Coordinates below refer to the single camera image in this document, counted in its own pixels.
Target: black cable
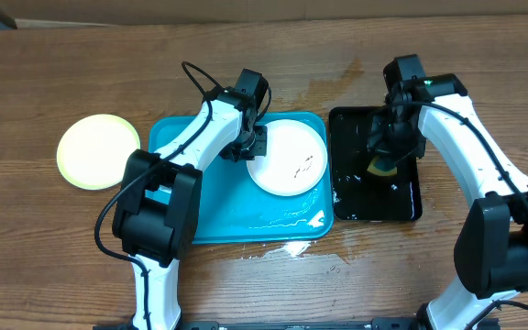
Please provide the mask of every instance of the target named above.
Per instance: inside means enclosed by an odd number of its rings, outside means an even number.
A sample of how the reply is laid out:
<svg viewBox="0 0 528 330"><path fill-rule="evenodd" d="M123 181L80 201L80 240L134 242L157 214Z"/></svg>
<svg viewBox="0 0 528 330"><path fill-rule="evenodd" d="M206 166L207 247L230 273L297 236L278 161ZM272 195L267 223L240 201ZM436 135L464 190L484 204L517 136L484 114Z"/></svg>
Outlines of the black cable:
<svg viewBox="0 0 528 330"><path fill-rule="evenodd" d="M384 111L386 109L393 108L395 106L400 106L400 105L429 106L429 107L432 107L433 109L437 109L437 110L439 110L441 112L444 112L444 113L452 116L453 118L456 118L462 124L464 124L466 127L468 127L472 131L472 133L474 133L476 138L478 138L478 141L480 142L482 147L488 153L490 159L494 163L494 166L496 166L496 169L500 173L500 176L502 177L503 180L506 181L506 183L509 186L509 188L511 188L511 190L514 192L514 194L519 198L519 200L521 201L522 205L524 206L525 210L528 213L528 201L524 197L524 194L517 188L516 184L514 184L514 182L512 182L512 179L511 179L511 176L510 176L509 172L504 170L504 168L502 167L501 162L499 161L499 159L494 154L494 150L492 150L492 147L490 146L488 141L484 138L482 133L480 133L480 131L469 121L469 119L467 117L463 117L462 115L458 114L457 112L455 112L453 110L450 110L450 109L448 109L448 108L446 108L444 106L441 106L439 104L433 104L433 103L428 103L428 102L416 102L416 101L385 104L380 109L378 109L375 113L378 113L380 111ZM482 321L484 319L484 317L486 317L486 315L488 315L493 309L498 308L499 306L501 306L503 304L519 307L519 308L522 308L522 309L528 311L528 305L524 304L524 303L521 303L521 302L496 301L496 302L493 302L490 306L488 306L484 311L482 311L474 320L472 320L472 322L470 322L467 325L466 329L467 330L468 329L471 330L474 325L477 325L480 321Z"/></svg>
<svg viewBox="0 0 528 330"><path fill-rule="evenodd" d="M268 86L268 104L266 104L266 107L264 108L264 110L262 110L262 112L258 114L258 116L256 117L256 121L259 121L260 119L262 119L262 117L266 114L271 102L272 102L272 90L270 89L270 86Z"/></svg>
<svg viewBox="0 0 528 330"><path fill-rule="evenodd" d="M477 325L480 321L482 321L486 315L490 314L495 308L500 309L502 305L509 305L514 307L519 307L521 309L524 309L525 311L528 311L528 304L522 303L522 302L513 302L513 301L496 301L491 303L488 307L486 307L485 310L480 312L478 316L472 322L468 323L466 325L466 330L472 330L474 325Z"/></svg>
<svg viewBox="0 0 528 330"><path fill-rule="evenodd" d="M217 82L214 78L212 78L207 72L203 71L199 67L195 66L194 64L191 64L187 61L184 61L182 64L182 69L187 74L189 79L191 79L191 82L197 87L199 92L203 95L203 99L207 103L207 106L209 107L209 113L207 114L207 117L205 118L204 123L197 129L194 134L192 134L191 137L189 137L188 140L186 140L183 144L179 145L172 153L165 158L161 159L158 163L154 164L149 169L143 171L139 176L137 176L132 182L130 182L126 187L122 188L119 192L115 194L115 196L109 200L107 205L103 208L99 216L97 217L97 222L95 223L95 230L94 230L94 238L95 238L95 244L101 250L101 252L105 253L109 257L113 257L115 259L120 259L124 261L129 261L134 263L136 266L138 266L141 270L141 276L144 278L144 320L146 320L146 328L148 330L151 330L151 323L150 323L150 314L149 314L149 303L148 303L148 295L149 295L149 279L148 279L148 270L144 266L144 264L139 261L136 258L132 258L130 256L125 256L119 253L115 253L114 251L108 249L103 245L100 238L100 231L101 231L101 224L103 223L103 220L105 219L105 216L107 213L109 213L109 210L117 203L119 198L128 190L130 190L134 185L136 185L138 182L146 179L149 175L152 175L154 172L156 172L160 167L167 164L170 160L172 160L175 156L177 156L179 153L181 153L185 148L187 148L193 141L205 130L207 125L209 125L209 122L211 121L211 118L213 117L213 106L211 105L211 101L207 98L207 94L201 84L197 82L197 80L193 77L193 75L189 72L187 69L187 66L197 70L199 73L207 77L211 82L213 82L216 86L221 87L219 82Z"/></svg>

